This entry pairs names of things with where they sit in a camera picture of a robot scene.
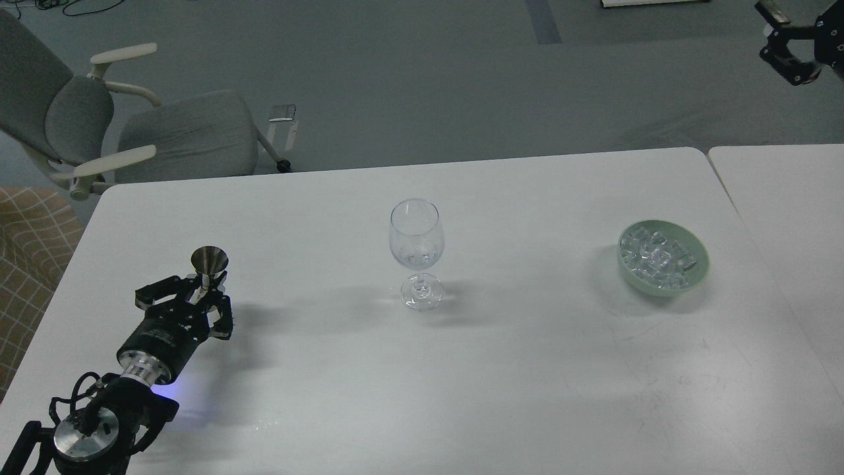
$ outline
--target wine glass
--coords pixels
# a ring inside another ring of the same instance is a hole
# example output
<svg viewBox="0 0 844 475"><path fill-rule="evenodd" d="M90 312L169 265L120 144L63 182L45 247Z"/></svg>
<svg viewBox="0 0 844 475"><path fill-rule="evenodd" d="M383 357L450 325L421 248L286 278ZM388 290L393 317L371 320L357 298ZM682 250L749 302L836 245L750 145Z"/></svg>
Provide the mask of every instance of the wine glass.
<svg viewBox="0 0 844 475"><path fill-rule="evenodd" d="M399 264L428 269L440 259L445 245L440 212L433 203L406 199L392 209L390 250ZM431 310L442 300L442 282L431 274L413 274L402 284L402 300L415 310Z"/></svg>

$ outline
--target chair backrest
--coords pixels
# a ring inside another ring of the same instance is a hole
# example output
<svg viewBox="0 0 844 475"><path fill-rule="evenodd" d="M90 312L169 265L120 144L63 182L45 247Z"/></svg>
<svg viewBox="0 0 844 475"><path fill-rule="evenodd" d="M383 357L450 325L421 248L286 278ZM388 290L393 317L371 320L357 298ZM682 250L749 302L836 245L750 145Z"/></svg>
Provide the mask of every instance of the chair backrest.
<svg viewBox="0 0 844 475"><path fill-rule="evenodd" d="M114 113L105 86L74 76L5 10L0 10L0 45L0 128L71 165L99 157Z"/></svg>

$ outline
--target glass stem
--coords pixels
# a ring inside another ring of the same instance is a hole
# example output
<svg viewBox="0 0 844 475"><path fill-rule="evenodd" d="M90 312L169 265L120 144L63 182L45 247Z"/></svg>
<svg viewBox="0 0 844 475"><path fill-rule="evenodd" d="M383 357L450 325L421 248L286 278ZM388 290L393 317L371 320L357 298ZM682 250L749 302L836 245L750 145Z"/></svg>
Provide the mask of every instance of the glass stem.
<svg viewBox="0 0 844 475"><path fill-rule="evenodd" d="M424 298L428 296L428 293L430 292L430 286L428 285L428 282L422 278L422 275L419 275L419 279L416 280L414 291L416 292L416 296L419 298Z"/></svg>

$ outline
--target blue floor stripe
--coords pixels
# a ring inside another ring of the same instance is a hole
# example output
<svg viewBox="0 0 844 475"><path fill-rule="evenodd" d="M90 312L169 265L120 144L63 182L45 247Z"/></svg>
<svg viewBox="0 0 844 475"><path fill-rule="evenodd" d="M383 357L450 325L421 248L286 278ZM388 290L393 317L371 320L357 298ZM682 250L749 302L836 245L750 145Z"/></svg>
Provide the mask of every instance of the blue floor stripe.
<svg viewBox="0 0 844 475"><path fill-rule="evenodd" d="M525 0L527 13L533 23L533 33L536 34L536 42L540 45L553 45L562 43L560 32L557 30L557 22L554 19L554 12L548 5L548 0Z"/></svg>

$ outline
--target green bowl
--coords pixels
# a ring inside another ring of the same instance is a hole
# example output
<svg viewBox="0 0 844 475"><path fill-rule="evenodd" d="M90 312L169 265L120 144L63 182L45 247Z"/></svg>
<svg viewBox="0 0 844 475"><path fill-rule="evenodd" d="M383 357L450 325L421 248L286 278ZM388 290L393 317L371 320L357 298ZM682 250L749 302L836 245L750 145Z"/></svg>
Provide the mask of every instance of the green bowl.
<svg viewBox="0 0 844 475"><path fill-rule="evenodd" d="M633 270L627 266L624 259L621 257L621 238L635 227L645 227L650 232L659 231L667 240L676 240L683 244L683 246L685 246L685 248L697 258L697 264L683 273L686 280L689 282L687 287L680 289L657 287L648 281L642 280L639 276L633 273ZM624 275L625 280L628 281L636 290L648 295L653 295L654 297L675 297L681 293L688 292L689 290L699 286L706 279L706 275L709 274L709 253L707 253L701 240L684 227L668 221L648 220L631 224L621 233L621 236L619 236L619 241L615 247L615 254L618 258L619 265L621 266L621 272Z"/></svg>

